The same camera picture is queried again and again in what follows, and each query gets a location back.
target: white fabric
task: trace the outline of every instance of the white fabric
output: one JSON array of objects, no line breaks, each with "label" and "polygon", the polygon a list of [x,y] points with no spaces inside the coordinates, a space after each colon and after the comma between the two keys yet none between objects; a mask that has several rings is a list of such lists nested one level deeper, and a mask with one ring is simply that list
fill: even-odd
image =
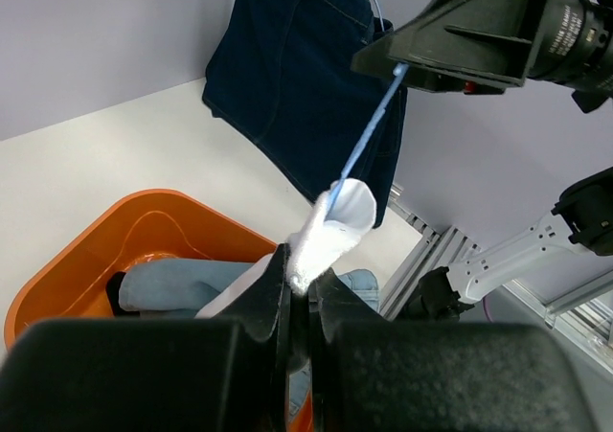
[{"label": "white fabric", "polygon": [[[364,182],[346,180],[334,208],[327,214],[329,193],[319,196],[300,232],[289,236],[291,254],[285,278],[297,294],[305,294],[315,279],[352,250],[375,225],[375,198]],[[213,317],[234,302],[261,277],[271,258],[266,255],[260,259],[196,317]]]}]

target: white table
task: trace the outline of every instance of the white table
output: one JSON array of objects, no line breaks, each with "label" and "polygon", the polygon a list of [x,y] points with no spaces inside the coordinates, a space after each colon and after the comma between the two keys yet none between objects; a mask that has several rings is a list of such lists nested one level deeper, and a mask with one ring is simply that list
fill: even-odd
[{"label": "white table", "polygon": [[[276,242],[307,201],[200,101],[203,80],[0,142],[0,315],[19,289],[122,197],[181,191]],[[336,272],[367,268],[383,286],[420,235],[388,210]]]}]

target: orange plastic container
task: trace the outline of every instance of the orange plastic container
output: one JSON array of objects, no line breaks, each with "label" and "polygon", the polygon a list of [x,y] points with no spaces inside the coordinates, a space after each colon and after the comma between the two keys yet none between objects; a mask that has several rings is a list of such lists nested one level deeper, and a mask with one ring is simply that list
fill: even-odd
[{"label": "orange plastic container", "polygon": [[17,294],[4,327],[7,348],[49,317],[112,317],[104,286],[117,271],[161,258],[257,261],[270,240],[186,195],[151,190],[123,198]]}]

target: blue strap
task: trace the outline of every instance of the blue strap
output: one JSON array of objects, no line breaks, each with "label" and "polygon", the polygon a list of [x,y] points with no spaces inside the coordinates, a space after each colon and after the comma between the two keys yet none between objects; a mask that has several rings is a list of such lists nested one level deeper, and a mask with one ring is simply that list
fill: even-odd
[{"label": "blue strap", "polygon": [[385,97],[383,97],[383,100],[381,101],[377,109],[375,110],[373,117],[366,125],[366,128],[364,129],[362,136],[360,137],[357,144],[355,145],[355,148],[353,149],[352,154],[349,156],[349,160],[347,161],[347,164],[345,164],[343,171],[341,171],[341,177],[338,179],[338,183],[334,186],[334,188],[332,188],[332,193],[330,194],[330,198],[329,198],[328,214],[334,208],[334,205],[336,204],[336,200],[338,199],[338,195],[341,193],[341,189],[343,188],[343,183],[345,183],[345,180],[347,180],[347,178],[349,177],[349,174],[352,172],[353,166],[355,165],[357,160],[360,158],[360,156],[364,152],[364,149],[368,145],[368,142],[371,140],[371,137],[373,136],[373,133],[375,132],[376,126],[381,122],[381,119],[383,119],[383,116],[385,116],[385,110],[388,104],[390,104],[392,97],[396,94],[396,92],[400,88],[400,85],[402,84],[402,80],[404,79],[404,76],[406,75],[406,72],[408,71],[408,69],[409,69],[409,65],[405,63],[399,63],[398,65],[396,65],[396,68],[394,68],[394,76],[395,76],[394,81],[390,85],[390,88],[385,94]]}]

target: light blue jeans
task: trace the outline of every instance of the light blue jeans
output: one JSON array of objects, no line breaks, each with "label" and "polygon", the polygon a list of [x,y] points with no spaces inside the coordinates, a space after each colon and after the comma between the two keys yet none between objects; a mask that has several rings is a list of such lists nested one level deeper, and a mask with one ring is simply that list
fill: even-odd
[{"label": "light blue jeans", "polygon": [[[193,318],[251,266],[246,262],[179,259],[139,264],[125,275],[119,303],[124,310],[162,311],[169,317]],[[358,269],[339,279],[378,311],[379,290],[372,272]],[[290,420],[300,411],[309,387],[310,368],[307,365],[289,378]]]}]

